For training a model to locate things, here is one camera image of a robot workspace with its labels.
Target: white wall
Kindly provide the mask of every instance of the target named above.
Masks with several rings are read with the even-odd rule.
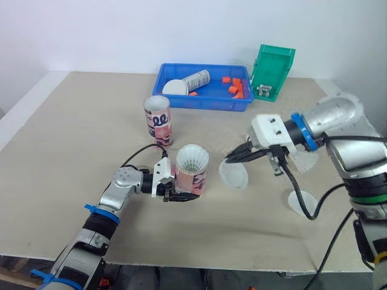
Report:
[[[297,49],[291,76],[348,78],[340,85],[356,92],[364,83],[378,109],[386,10],[386,0],[0,0],[0,107],[9,110],[46,70],[251,68],[260,44],[272,44]],[[362,66],[367,73],[354,74]]]

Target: green stripe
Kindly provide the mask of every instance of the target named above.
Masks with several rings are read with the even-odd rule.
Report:
[[[385,195],[371,196],[368,198],[351,197],[351,199],[358,204],[378,204],[387,201],[387,193]]]

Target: cylindrical container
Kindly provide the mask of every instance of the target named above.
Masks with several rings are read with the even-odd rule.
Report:
[[[188,91],[191,92],[208,84],[210,79],[210,73],[208,70],[204,69],[196,74],[191,74],[190,76],[185,77],[183,81],[187,84]]]
[[[189,92],[208,84],[210,79],[210,73],[204,69],[182,80],[170,80],[164,85],[163,94],[188,95]]]
[[[207,179],[208,152],[199,145],[188,144],[177,152],[175,190],[202,195]]]
[[[144,101],[146,122],[149,134],[155,142],[164,147],[172,144],[171,107],[169,99],[154,95]]]

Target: green plastic bin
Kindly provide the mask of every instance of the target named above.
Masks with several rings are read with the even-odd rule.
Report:
[[[251,78],[254,98],[270,102],[277,99],[295,53],[294,48],[261,45]]]

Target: blue plastic tray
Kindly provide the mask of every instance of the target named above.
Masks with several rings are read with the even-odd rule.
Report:
[[[252,87],[246,67],[240,65],[194,65],[189,63],[164,63],[161,65],[153,95],[161,95],[164,85],[173,79],[183,79],[202,69],[208,70],[211,81],[195,90],[197,96],[165,95],[173,108],[205,109],[243,112],[254,101]],[[242,80],[244,98],[232,98],[230,83],[222,83],[222,77],[237,77]]]

